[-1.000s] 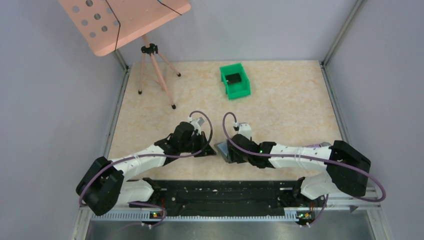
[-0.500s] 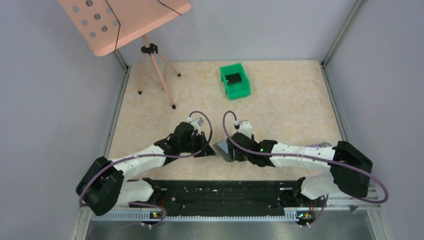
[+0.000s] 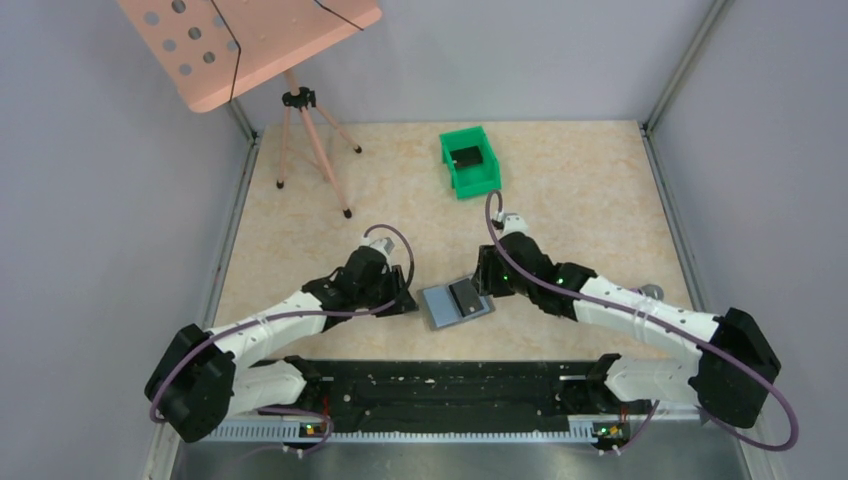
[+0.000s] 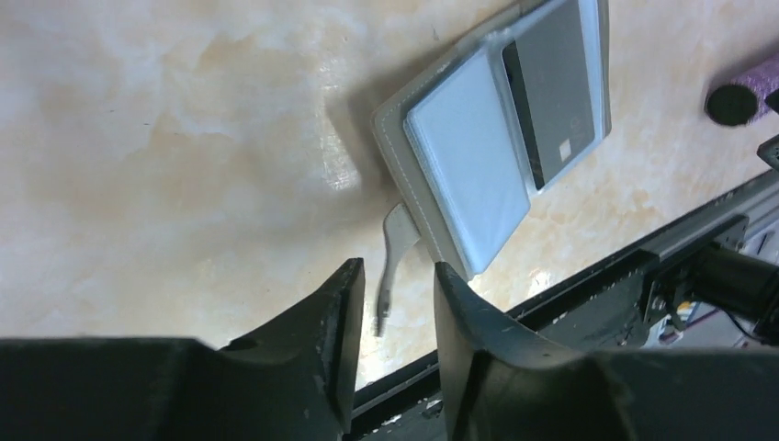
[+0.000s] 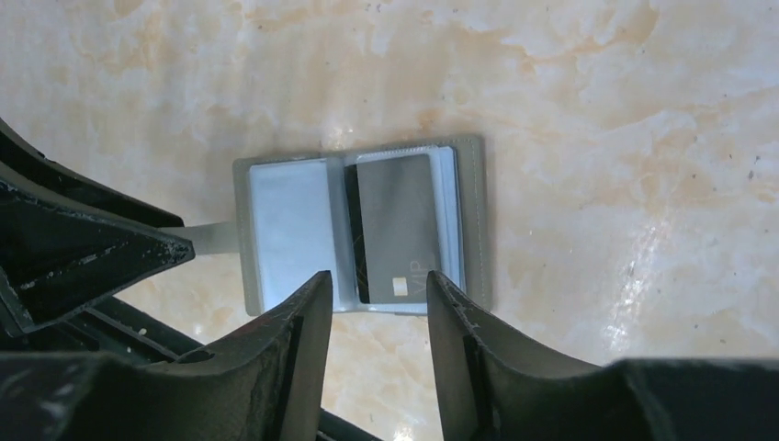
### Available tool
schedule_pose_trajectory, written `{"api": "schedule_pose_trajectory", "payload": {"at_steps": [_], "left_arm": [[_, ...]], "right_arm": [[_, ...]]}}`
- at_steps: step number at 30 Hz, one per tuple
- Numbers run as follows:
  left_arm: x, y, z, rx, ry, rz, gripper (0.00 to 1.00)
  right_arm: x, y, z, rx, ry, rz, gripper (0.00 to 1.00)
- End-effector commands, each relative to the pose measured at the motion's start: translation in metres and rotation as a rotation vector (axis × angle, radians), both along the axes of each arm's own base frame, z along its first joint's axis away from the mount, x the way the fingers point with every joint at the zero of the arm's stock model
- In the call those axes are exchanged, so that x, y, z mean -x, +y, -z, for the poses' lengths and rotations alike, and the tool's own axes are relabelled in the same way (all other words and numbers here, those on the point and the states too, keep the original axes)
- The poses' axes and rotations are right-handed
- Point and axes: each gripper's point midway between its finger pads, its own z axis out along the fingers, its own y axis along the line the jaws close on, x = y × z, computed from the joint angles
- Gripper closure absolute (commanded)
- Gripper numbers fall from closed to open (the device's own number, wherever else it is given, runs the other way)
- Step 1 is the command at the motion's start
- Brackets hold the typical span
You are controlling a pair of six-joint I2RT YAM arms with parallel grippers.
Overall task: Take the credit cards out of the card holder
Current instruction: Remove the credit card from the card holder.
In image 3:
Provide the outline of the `grey card holder wallet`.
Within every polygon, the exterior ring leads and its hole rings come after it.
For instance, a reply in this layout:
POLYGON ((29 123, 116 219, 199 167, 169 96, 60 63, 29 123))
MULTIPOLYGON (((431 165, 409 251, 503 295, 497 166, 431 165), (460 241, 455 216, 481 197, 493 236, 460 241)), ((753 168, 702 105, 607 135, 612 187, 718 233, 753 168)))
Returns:
POLYGON ((442 330, 448 327, 456 326, 470 320, 489 315, 495 311, 495 306, 490 297, 481 297, 484 303, 484 310, 476 315, 467 318, 461 318, 458 310, 454 306, 452 297, 448 291, 448 285, 453 283, 448 282, 419 291, 420 306, 425 313, 425 318, 432 330, 442 330))

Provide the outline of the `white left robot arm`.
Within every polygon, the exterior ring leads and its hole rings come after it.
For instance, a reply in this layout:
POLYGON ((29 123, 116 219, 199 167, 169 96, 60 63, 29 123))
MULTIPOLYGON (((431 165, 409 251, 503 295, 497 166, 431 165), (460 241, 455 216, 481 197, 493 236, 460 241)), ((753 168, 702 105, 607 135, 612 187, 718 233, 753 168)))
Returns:
POLYGON ((266 406, 308 413, 319 404, 318 374, 269 356, 301 338, 358 316, 414 311, 403 269, 390 262, 389 238, 366 240, 330 275, 241 321, 180 329, 147 381, 151 417, 186 442, 207 437, 224 420, 266 406))

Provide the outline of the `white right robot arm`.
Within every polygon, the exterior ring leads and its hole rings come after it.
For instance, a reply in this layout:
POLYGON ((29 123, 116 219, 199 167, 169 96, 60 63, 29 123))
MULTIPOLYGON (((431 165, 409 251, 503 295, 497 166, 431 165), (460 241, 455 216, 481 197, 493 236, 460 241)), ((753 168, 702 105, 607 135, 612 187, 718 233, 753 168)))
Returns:
POLYGON ((521 295, 544 313, 601 326, 667 354, 651 362, 617 355, 586 385, 589 404, 612 412, 624 401, 692 404, 737 428, 756 423, 781 363, 756 320, 731 308, 695 312, 613 284, 572 262, 555 263, 529 236, 513 232, 478 249, 474 288, 521 295))

